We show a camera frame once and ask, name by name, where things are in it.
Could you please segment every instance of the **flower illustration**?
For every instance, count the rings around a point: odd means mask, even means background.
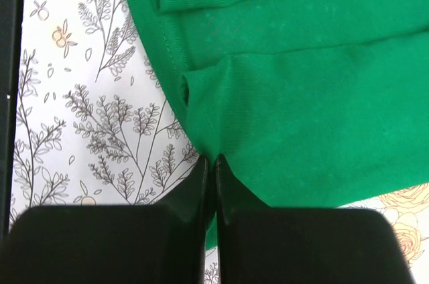
[[[90,196],[88,194],[88,188],[85,185],[85,183],[80,180],[80,188],[82,189],[83,192],[83,196],[77,196],[74,200],[73,200],[73,204],[80,204],[80,205],[96,205],[97,201],[94,199],[94,197]],[[101,193],[101,189],[97,189],[93,195],[99,195]]]
[[[381,195],[380,200],[387,208],[395,208],[400,214],[414,214],[429,208],[429,184],[406,188]]]
[[[67,33],[68,23],[67,19],[64,20],[62,28],[56,27],[56,31],[52,33],[52,39],[55,41],[59,48],[64,48],[64,58],[67,57],[70,46],[78,45],[76,42],[70,41],[71,33]]]
[[[37,14],[41,21],[47,20],[49,17],[49,11],[45,7],[46,1],[44,1],[42,4],[39,4],[38,1],[34,1],[34,5],[36,6],[36,8],[30,13],[29,16],[33,17]]]
[[[399,216],[396,209],[388,208],[384,216],[391,222],[408,267],[412,267],[413,263],[424,253],[422,241],[426,239],[422,238],[422,233],[418,229],[416,215],[407,212]]]

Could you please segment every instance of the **branch drawing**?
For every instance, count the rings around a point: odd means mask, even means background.
[[[217,263],[211,263],[204,271],[204,284],[219,283],[219,266]]]
[[[144,56],[145,66],[146,66],[146,74],[149,75],[150,79],[155,81],[155,87],[160,88],[161,84],[158,78],[156,77],[155,71],[152,68],[152,64],[149,61],[149,57],[147,55]]]
[[[14,208],[15,206],[16,198],[13,194],[11,194],[11,211],[9,214],[9,230],[11,230],[13,224],[15,224],[16,220],[19,218],[20,214],[16,211]]]
[[[114,27],[119,7],[123,13],[128,14],[121,26]],[[100,33],[103,38],[103,53],[95,82],[101,71],[106,69],[109,69],[115,78],[120,77],[118,75],[135,53],[133,44],[138,37],[126,0],[85,0],[84,3],[78,4],[78,13],[83,26],[87,27],[85,33],[88,35]]]
[[[15,182],[21,185],[23,197],[27,200],[27,208],[37,205],[65,204],[62,198],[68,196],[65,193],[69,179],[68,175],[55,172],[54,176],[44,167],[42,157],[53,151],[61,151],[61,134],[66,126],[64,120],[54,117],[54,124],[42,123],[41,129],[36,131],[29,123],[29,117],[33,107],[27,107],[25,99],[30,96],[38,96],[36,85],[41,81],[35,76],[38,74],[32,67],[38,64],[35,58],[36,50],[28,53],[23,51],[21,68],[19,70],[19,86],[17,95],[17,129],[24,129],[25,139],[16,139],[13,150],[13,174]],[[36,193],[36,176],[42,175],[44,187],[41,194]]]
[[[166,100],[162,106],[150,103],[134,111],[133,106],[118,95],[110,102],[106,96],[100,96],[94,104],[86,86],[79,84],[74,92],[69,91],[63,98],[67,101],[66,107],[80,119],[80,122],[73,123],[76,134],[88,139],[86,148],[91,155],[97,156],[97,161],[88,165],[91,173],[103,184],[114,187],[128,204],[153,203],[190,171],[188,169],[179,175],[178,168],[183,163],[194,163],[198,157],[195,148],[188,142],[177,161],[176,148],[169,144],[162,156],[151,165],[156,155],[154,145],[157,136],[176,126],[175,120],[166,127],[160,127]],[[148,149],[143,163],[142,149]],[[117,167],[111,167],[111,163],[121,164],[120,171],[114,171]],[[155,187],[143,189],[148,174]]]

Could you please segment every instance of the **black clamp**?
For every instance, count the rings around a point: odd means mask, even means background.
[[[0,283],[203,283],[215,213],[222,284],[413,283],[374,211],[270,208],[220,156],[150,206],[42,206],[14,224]]]

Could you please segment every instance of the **green fabric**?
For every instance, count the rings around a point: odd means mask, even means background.
[[[429,0],[128,3],[190,140],[269,205],[429,181]]]

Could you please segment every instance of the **stitching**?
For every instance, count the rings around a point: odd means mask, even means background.
[[[163,25],[162,25],[162,22],[161,22],[161,19],[160,19],[160,18],[158,18],[158,23],[159,23],[160,28],[161,28],[161,30],[162,30],[162,35],[164,36],[164,43],[166,44],[166,47],[167,47],[168,56],[170,57],[170,60],[172,61],[173,71],[174,71],[174,73],[175,73],[175,74],[178,74],[177,67],[176,67],[176,63],[175,63],[175,61],[174,61],[174,59],[173,59],[172,51],[171,51],[171,49],[170,49],[170,45],[168,44],[167,36],[166,36],[165,31],[164,31],[164,27],[163,27]]]

